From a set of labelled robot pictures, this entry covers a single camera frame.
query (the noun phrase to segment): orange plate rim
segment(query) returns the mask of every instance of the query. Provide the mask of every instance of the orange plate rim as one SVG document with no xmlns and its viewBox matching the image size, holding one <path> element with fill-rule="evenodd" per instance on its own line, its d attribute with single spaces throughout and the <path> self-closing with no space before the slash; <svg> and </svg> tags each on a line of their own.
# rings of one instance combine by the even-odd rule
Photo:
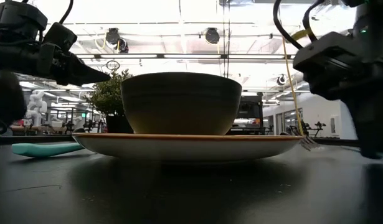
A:
<svg viewBox="0 0 383 224">
<path fill-rule="evenodd" d="M 197 141 L 296 141 L 303 136 L 215 136 L 186 134 L 72 133 L 73 137 L 105 139 L 197 140 Z"/>
</svg>

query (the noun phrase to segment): ceiling light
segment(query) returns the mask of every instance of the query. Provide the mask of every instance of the ceiling light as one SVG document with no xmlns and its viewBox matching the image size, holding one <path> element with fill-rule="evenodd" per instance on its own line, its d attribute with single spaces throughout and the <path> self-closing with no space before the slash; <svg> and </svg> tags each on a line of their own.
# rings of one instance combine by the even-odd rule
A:
<svg viewBox="0 0 383 224">
<path fill-rule="evenodd" d="M 306 86 L 306 85 L 309 85 L 309 83 L 302 83 L 302 84 L 299 84 L 296 88 L 301 88 L 301 87 Z"/>
<path fill-rule="evenodd" d="M 310 93 L 310 90 L 294 90 L 295 93 Z M 284 90 L 284 93 L 292 93 L 292 90 Z"/>
<path fill-rule="evenodd" d="M 219 59 L 221 55 L 219 54 L 164 54 L 164 58 L 217 58 Z"/>
<path fill-rule="evenodd" d="M 156 54 L 104 54 L 101 58 L 156 58 Z"/>
<path fill-rule="evenodd" d="M 279 90 L 262 90 L 262 89 L 256 89 L 256 88 L 243 88 L 243 91 L 254 91 L 254 92 L 262 92 L 262 93 L 278 93 Z"/>
<path fill-rule="evenodd" d="M 75 110 L 73 108 L 54 108 L 55 110 Z"/>
<path fill-rule="evenodd" d="M 94 83 L 89 83 L 89 84 L 83 84 L 82 87 L 84 88 L 92 88 L 95 84 Z"/>
<path fill-rule="evenodd" d="M 51 96 L 51 97 L 57 97 L 56 95 L 54 95 L 54 94 L 51 94 L 51 93 L 44 93 L 45 95 L 47 95 L 47 96 Z"/>
<path fill-rule="evenodd" d="M 95 58 L 92 54 L 78 54 L 78 58 Z"/>
<path fill-rule="evenodd" d="M 257 93 L 254 93 L 254 92 L 242 92 L 241 96 L 257 96 Z"/>
<path fill-rule="evenodd" d="M 277 99 L 278 97 L 280 97 L 280 96 L 282 96 L 282 95 L 284 95 L 284 93 L 279 93 L 279 94 L 273 96 L 273 97 L 271 98 L 271 100 L 275 100 L 275 99 Z"/>
<path fill-rule="evenodd" d="M 245 54 L 236 54 L 229 55 L 229 59 L 284 59 L 284 55 L 245 55 Z"/>
<path fill-rule="evenodd" d="M 19 82 L 20 86 L 27 88 L 40 88 L 40 86 L 32 84 L 30 82 Z"/>
<path fill-rule="evenodd" d="M 76 98 L 76 97 L 71 97 L 71 96 L 60 96 L 60 98 L 68 101 L 74 101 L 74 102 L 81 102 L 83 100 Z"/>
<path fill-rule="evenodd" d="M 66 114 L 67 112 L 65 112 L 65 111 L 58 111 L 58 113 L 59 114 Z M 57 114 L 57 111 L 56 110 L 51 110 L 50 114 Z"/>
<path fill-rule="evenodd" d="M 69 91 L 94 91 L 94 90 L 84 90 L 84 89 L 79 89 L 79 90 L 69 90 Z"/>
<path fill-rule="evenodd" d="M 61 103 L 52 103 L 52 107 L 62 107 L 62 108 L 74 108 L 76 105 L 63 105 Z"/>
<path fill-rule="evenodd" d="M 278 106 L 276 103 L 263 103 L 264 106 Z"/>
</svg>

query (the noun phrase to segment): ceramic bowl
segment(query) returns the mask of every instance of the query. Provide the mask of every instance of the ceramic bowl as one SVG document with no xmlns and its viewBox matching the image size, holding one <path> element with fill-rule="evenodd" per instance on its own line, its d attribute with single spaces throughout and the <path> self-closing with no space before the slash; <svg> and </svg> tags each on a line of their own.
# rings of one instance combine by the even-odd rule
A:
<svg viewBox="0 0 383 224">
<path fill-rule="evenodd" d="M 121 84 L 125 114 L 137 134 L 224 135 L 241 92 L 236 81 L 203 73 L 150 73 Z"/>
</svg>

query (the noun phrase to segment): yellow cable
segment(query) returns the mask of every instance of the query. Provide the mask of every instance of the yellow cable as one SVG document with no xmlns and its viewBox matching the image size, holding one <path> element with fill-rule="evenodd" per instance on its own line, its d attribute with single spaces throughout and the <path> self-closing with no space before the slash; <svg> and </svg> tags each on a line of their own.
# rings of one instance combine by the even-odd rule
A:
<svg viewBox="0 0 383 224">
<path fill-rule="evenodd" d="M 313 31 L 311 31 L 311 29 L 308 29 L 308 30 L 299 30 L 299 31 L 295 32 L 294 34 L 292 34 L 291 37 L 292 37 L 292 39 L 294 39 L 294 40 L 300 40 L 300 39 L 302 39 L 302 38 L 304 38 L 304 37 L 307 37 L 309 34 L 312 34 L 312 33 L 313 33 Z"/>
<path fill-rule="evenodd" d="M 105 42 L 106 42 L 106 34 L 107 34 L 107 33 L 105 33 L 105 35 L 104 35 L 104 43 L 103 43 L 103 47 L 102 47 L 102 46 L 100 46 L 100 44 L 98 44 L 98 43 L 97 43 L 97 38 L 96 38 L 96 39 L 94 39 L 94 43 L 96 44 L 96 47 L 98 47 L 99 49 L 103 49 L 103 48 L 105 47 Z"/>
<path fill-rule="evenodd" d="M 286 73 L 288 74 L 288 80 L 290 81 L 290 86 L 291 86 L 291 91 L 292 91 L 292 96 L 293 96 L 293 102 L 295 105 L 295 114 L 296 114 L 296 118 L 298 120 L 299 132 L 302 136 L 304 136 L 305 134 L 303 133 L 301 118 L 299 117 L 298 103 L 296 102 L 296 95 L 295 95 L 295 91 L 293 89 L 291 73 L 290 73 L 290 65 L 288 64 L 288 56 L 286 54 L 285 38 L 284 37 L 283 37 L 283 48 L 284 48 L 284 56 L 285 56 L 285 64 L 286 64 Z"/>
</svg>

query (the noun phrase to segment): table surface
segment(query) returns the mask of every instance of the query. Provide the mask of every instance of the table surface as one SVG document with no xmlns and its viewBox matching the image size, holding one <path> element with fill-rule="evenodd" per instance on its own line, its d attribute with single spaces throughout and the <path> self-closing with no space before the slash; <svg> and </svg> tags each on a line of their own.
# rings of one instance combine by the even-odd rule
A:
<svg viewBox="0 0 383 224">
<path fill-rule="evenodd" d="M 0 146 L 0 223 L 383 223 L 383 161 L 341 147 L 243 164 L 137 164 Z"/>
</svg>

